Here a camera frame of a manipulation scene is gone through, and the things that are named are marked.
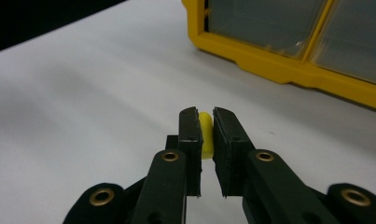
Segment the clear plastic panel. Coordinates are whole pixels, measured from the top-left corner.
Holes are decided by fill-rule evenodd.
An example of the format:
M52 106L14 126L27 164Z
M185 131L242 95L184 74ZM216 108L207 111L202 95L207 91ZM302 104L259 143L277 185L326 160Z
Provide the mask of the clear plastic panel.
M376 0L337 1L313 62L376 83Z
M325 0L209 0L209 32L290 57L308 44Z

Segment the metal ring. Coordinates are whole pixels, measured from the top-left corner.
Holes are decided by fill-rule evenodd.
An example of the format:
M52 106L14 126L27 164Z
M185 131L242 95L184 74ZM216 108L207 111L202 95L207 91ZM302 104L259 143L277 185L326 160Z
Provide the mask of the metal ring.
M273 161L274 160L273 155L268 152L258 152L257 158L261 161Z
M164 161L176 161L179 159L179 155L175 152L164 152L162 155L161 155L161 158L164 160Z
M371 205L371 200L365 194L357 191L356 189L343 189L341 196L349 203L353 203L358 206L366 207Z
M93 206L102 206L111 202L114 197L115 192L112 189L97 189L90 196L90 203Z

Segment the white table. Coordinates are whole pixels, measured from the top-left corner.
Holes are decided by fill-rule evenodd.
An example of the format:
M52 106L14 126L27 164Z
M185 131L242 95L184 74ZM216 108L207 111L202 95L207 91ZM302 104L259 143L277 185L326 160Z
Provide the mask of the white table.
M131 0L0 52L0 224L61 223L89 187L129 187L192 105L233 111L314 189L376 194L376 112L195 49L177 0ZM212 161L187 223L246 223Z

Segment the yellow container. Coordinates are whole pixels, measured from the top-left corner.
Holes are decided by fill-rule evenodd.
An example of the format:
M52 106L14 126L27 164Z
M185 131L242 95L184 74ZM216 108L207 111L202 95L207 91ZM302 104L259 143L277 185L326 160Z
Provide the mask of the yellow container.
M376 0L182 0L202 50L376 108Z

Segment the dark floor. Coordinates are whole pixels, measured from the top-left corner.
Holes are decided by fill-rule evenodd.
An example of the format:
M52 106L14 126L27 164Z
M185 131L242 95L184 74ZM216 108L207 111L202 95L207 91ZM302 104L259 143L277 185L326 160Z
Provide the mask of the dark floor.
M0 0L0 50L124 0Z

